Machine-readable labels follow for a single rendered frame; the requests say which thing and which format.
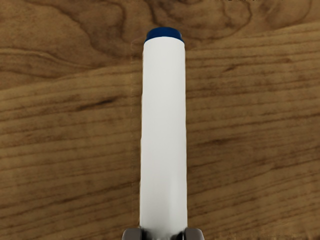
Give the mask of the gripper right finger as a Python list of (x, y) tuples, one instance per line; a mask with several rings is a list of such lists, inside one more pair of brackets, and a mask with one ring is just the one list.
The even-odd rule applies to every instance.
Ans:
[(185, 228), (183, 240), (204, 240), (203, 232), (199, 228)]

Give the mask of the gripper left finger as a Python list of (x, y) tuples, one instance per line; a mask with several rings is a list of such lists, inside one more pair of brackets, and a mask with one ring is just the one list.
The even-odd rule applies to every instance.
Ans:
[(143, 230), (141, 228), (127, 228), (124, 230), (121, 240), (143, 240)]

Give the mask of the white marker with blue cap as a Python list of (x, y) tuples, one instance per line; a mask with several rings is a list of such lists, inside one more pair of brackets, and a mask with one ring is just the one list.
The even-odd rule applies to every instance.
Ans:
[(139, 224), (147, 240), (172, 240), (188, 225), (186, 51), (171, 27), (143, 44)]

